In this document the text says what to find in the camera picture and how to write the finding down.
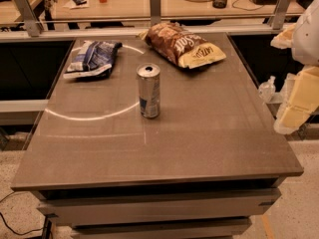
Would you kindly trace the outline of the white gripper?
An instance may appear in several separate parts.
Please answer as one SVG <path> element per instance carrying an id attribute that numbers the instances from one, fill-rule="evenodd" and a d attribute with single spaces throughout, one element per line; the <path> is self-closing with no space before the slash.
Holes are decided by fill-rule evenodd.
<path id="1" fill-rule="evenodd" d="M 276 35 L 270 45 L 291 48 L 295 61 L 305 66 L 293 78 L 287 78 L 289 93 L 276 115 L 274 129 L 281 134 L 298 130 L 319 108 L 319 0 L 313 0 L 296 24 Z"/>

